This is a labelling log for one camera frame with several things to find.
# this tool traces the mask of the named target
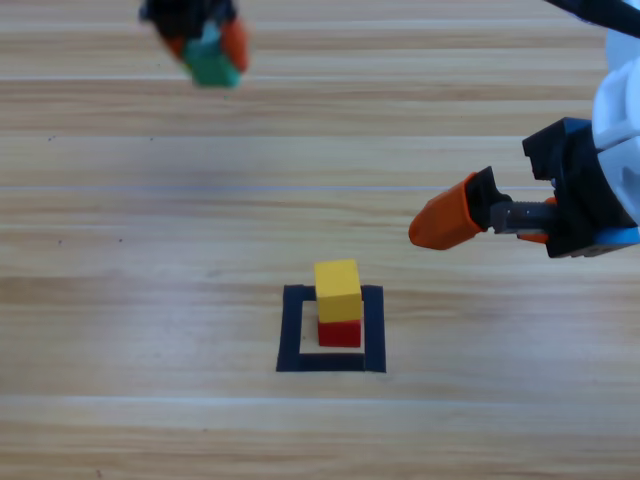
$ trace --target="white robot body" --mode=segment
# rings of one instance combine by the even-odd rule
[[[626,0],[640,9],[640,0]],[[600,166],[622,207],[640,225],[640,39],[608,31],[609,74],[593,102]]]

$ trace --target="toy block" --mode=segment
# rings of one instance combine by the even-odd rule
[[[355,260],[314,265],[320,323],[348,322],[362,317],[362,290]]]
[[[220,32],[208,26],[199,40],[185,46],[184,62],[196,85],[200,87],[235,87],[241,73],[222,50]]]
[[[360,348],[362,322],[320,323],[318,322],[318,344],[321,347]]]

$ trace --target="yellow block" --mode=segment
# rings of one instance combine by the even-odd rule
[[[362,317],[362,290],[355,260],[314,265],[320,323],[348,322]]]

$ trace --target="stacked blocks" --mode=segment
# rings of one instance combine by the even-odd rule
[[[362,338],[362,290],[355,260],[316,263],[318,343],[322,347],[359,348]]]

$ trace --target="blue part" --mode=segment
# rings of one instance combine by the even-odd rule
[[[595,237],[595,243],[600,246],[629,247],[640,243],[640,229],[609,228],[602,230]]]

